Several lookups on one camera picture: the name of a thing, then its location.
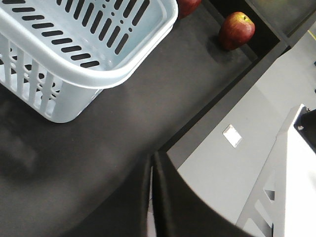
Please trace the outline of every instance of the dark countertop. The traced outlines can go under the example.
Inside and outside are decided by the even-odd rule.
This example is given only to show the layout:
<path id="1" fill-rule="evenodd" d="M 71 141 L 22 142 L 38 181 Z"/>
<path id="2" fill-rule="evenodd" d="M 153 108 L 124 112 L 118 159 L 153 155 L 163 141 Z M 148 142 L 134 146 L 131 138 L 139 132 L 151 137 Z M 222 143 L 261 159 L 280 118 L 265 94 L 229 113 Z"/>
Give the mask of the dark countertop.
<path id="1" fill-rule="evenodd" d="M 216 126 L 286 48 L 281 41 L 262 57 L 247 46 L 223 52 L 219 27 L 201 5 L 128 81 L 66 124 L 48 122 L 1 86 L 0 236 L 55 237 L 75 226 L 139 157 L 170 147 L 203 111 L 216 110 L 205 131 Z"/>

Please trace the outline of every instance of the basket rim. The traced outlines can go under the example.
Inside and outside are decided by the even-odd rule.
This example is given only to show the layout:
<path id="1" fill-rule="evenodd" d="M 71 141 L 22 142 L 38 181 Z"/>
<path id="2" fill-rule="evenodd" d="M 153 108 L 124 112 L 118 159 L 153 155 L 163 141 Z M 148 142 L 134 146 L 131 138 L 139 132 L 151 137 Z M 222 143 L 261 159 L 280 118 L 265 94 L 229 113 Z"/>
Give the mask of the basket rim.
<path id="1" fill-rule="evenodd" d="M 138 68 L 148 54 L 171 31 L 178 17 L 176 0 L 161 0 L 166 7 L 165 20 L 136 54 L 124 65 L 105 71 L 83 68 L 58 55 L 39 38 L 0 7 L 0 33 L 13 42 L 48 72 L 63 82 L 91 89 L 106 89 L 122 84 Z"/>

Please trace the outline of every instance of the red apple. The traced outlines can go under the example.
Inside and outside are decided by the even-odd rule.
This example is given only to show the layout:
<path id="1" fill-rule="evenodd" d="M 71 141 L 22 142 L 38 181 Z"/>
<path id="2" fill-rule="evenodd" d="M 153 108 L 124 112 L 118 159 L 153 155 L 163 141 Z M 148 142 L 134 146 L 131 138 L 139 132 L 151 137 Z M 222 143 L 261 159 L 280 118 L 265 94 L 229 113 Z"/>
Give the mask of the red apple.
<path id="1" fill-rule="evenodd" d="M 225 19 L 218 41 L 224 49 L 233 50 L 247 43 L 254 33 L 255 24 L 246 14 L 238 11 Z"/>
<path id="2" fill-rule="evenodd" d="M 178 3 L 178 19 L 184 18 L 191 14 L 201 3 L 202 0 L 177 0 Z"/>

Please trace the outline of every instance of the light blue basket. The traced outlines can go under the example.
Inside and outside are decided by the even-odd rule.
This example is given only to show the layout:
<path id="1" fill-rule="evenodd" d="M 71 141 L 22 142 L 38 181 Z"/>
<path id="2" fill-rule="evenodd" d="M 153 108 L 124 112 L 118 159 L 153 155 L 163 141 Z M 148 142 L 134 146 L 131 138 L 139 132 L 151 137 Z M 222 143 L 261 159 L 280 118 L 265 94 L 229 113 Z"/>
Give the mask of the light blue basket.
<path id="1" fill-rule="evenodd" d="M 68 122 L 127 80 L 170 32 L 175 0 L 1 0 L 0 82 Z"/>

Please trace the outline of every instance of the white sticker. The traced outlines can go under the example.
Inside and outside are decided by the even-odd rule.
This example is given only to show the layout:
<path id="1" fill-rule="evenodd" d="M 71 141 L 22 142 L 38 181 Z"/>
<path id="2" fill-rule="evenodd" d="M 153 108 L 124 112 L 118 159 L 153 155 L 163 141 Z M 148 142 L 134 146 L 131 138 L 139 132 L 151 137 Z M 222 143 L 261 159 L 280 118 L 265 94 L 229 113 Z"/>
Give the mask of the white sticker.
<path id="1" fill-rule="evenodd" d="M 226 137 L 229 143 L 235 148 L 241 141 L 240 134 L 236 131 L 236 129 L 231 124 L 225 129 L 225 131 L 223 132 L 223 135 Z"/>

